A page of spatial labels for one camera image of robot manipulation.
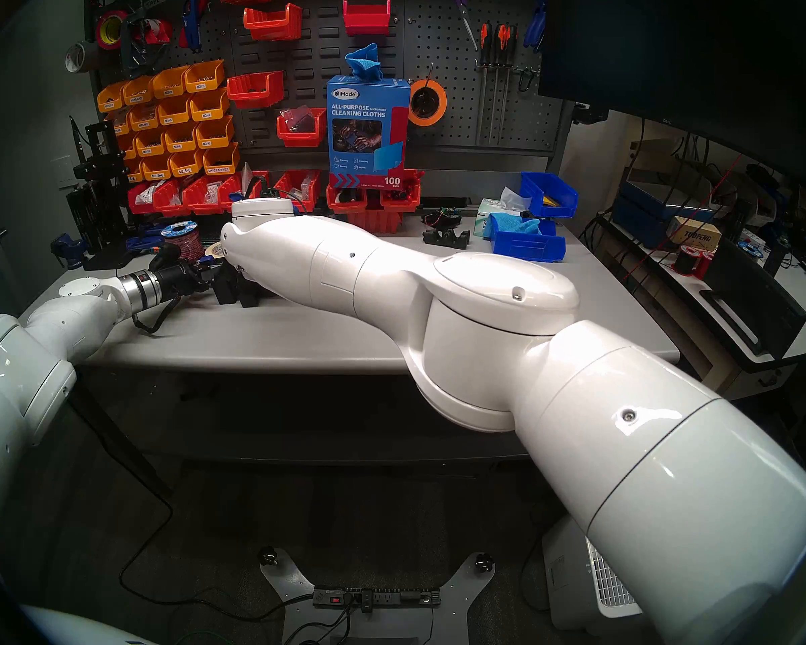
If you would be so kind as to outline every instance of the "screwdriver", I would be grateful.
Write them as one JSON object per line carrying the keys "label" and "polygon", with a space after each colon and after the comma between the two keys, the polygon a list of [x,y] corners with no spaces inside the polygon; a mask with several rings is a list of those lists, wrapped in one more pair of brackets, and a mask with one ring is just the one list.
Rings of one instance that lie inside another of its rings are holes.
{"label": "screwdriver", "polygon": [[502,139],[502,128],[504,127],[504,111],[508,106],[508,87],[510,85],[510,70],[513,68],[513,58],[517,54],[517,26],[511,25],[508,28],[508,45],[504,52],[504,63],[508,69],[504,76],[504,98],[502,99],[502,117],[498,121],[498,140]]}
{"label": "screwdriver", "polygon": [[[496,28],[495,36],[492,39],[492,59],[496,66],[504,63],[508,45],[508,26],[504,23]],[[492,81],[492,111],[490,111],[490,138],[487,143],[492,143],[492,123],[496,118],[496,99],[498,98],[498,69],[496,78]]]}
{"label": "screwdriver", "polygon": [[487,20],[480,26],[480,68],[484,71],[484,80],[480,85],[480,110],[478,111],[478,132],[474,144],[480,143],[480,129],[484,123],[486,111],[486,79],[490,75],[490,50],[492,49],[492,24]]}

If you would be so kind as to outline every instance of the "pegboard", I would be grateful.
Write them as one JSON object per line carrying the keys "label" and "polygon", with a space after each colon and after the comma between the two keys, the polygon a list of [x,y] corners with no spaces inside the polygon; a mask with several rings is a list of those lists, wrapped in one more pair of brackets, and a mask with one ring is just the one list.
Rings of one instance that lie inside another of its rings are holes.
{"label": "pegboard", "polygon": [[[150,9],[150,15],[166,17],[174,25],[174,37],[181,28],[184,0],[164,0]],[[385,0],[349,0],[351,3],[384,3]],[[162,68],[223,59],[227,77],[257,71],[284,71],[284,99],[269,109],[240,110],[231,104],[235,138],[245,155],[325,152],[327,143],[314,150],[284,148],[277,137],[276,118],[282,109],[299,105],[326,106],[326,82],[349,72],[345,55],[375,42],[386,77],[415,81],[431,69],[431,79],[445,88],[449,106],[434,126],[409,124],[408,147],[436,151],[436,168],[443,165],[443,153],[483,152],[550,157],[560,155],[569,129],[567,102],[537,95],[537,78],[527,92],[518,90],[518,74],[509,76],[504,129],[498,138],[506,72],[478,68],[477,52],[462,23],[454,0],[391,0],[391,26],[387,37],[346,34],[343,0],[273,0],[257,4],[266,11],[283,10],[287,2],[302,7],[302,38],[294,41],[255,41],[242,23],[244,7],[211,0],[201,21],[203,52],[193,53],[172,44]],[[468,0],[469,20],[475,35],[489,19],[517,25],[519,38],[515,66],[540,69],[540,56],[523,48],[535,0]],[[119,74],[103,74],[105,84]],[[488,142],[492,98],[497,97],[492,142]],[[480,143],[475,144],[478,112],[484,109]]]}

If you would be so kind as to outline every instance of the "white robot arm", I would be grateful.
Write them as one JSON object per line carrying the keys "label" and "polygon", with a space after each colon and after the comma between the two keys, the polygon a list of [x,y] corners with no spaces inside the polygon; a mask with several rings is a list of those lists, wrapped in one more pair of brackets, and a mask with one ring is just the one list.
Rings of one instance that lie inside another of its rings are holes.
{"label": "white robot arm", "polygon": [[[332,219],[236,222],[222,247],[246,278],[384,331],[452,421],[516,430],[666,641],[721,642],[799,565],[805,472],[715,393],[575,322],[566,277],[492,254],[436,258]],[[171,293],[146,271],[87,278],[25,329],[0,317],[0,501],[4,443],[35,443],[74,383],[70,363]]]}

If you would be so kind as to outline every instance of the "tissue box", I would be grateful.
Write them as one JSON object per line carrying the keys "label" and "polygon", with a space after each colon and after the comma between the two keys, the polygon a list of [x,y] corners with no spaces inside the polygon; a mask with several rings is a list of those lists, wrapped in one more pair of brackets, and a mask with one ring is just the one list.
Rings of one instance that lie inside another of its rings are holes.
{"label": "tissue box", "polygon": [[328,81],[328,163],[333,187],[400,189],[409,126],[409,83],[355,76]]}
{"label": "tissue box", "polygon": [[503,200],[482,199],[478,206],[478,216],[474,218],[474,235],[478,238],[490,236],[490,214],[493,212],[507,212],[519,216],[519,210],[507,210]]}

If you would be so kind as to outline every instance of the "red tape roll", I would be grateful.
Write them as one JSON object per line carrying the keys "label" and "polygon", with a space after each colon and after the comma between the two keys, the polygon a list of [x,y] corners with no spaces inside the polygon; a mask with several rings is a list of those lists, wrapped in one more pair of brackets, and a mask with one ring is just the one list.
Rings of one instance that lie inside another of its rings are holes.
{"label": "red tape roll", "polygon": [[99,22],[95,26],[95,38],[100,47],[105,50],[119,48],[119,32],[123,26],[123,20],[127,17],[127,11],[108,11],[99,18]]}

